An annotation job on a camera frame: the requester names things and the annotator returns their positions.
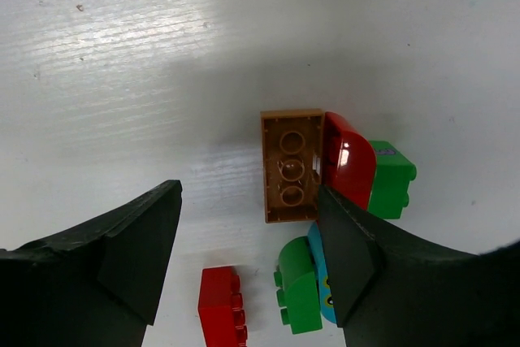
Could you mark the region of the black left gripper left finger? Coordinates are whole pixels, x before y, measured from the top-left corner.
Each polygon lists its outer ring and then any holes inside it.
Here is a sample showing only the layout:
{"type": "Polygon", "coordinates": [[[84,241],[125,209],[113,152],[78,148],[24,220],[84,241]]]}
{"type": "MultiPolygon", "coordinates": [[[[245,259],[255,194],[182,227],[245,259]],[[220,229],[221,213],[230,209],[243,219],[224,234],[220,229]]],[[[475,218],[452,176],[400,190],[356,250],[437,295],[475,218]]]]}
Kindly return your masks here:
{"type": "Polygon", "coordinates": [[[139,346],[154,324],[182,205],[167,180],[72,228],[1,252],[4,346],[139,346]]]}

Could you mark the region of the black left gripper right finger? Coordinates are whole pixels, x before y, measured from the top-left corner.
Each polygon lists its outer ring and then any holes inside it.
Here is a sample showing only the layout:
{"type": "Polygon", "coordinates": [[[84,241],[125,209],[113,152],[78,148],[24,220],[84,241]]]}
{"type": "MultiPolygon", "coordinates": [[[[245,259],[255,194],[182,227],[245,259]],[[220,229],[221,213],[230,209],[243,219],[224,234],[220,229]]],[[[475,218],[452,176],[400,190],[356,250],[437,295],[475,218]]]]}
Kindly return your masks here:
{"type": "Polygon", "coordinates": [[[318,191],[338,327],[348,346],[516,346],[519,245],[468,254],[318,191]]]}

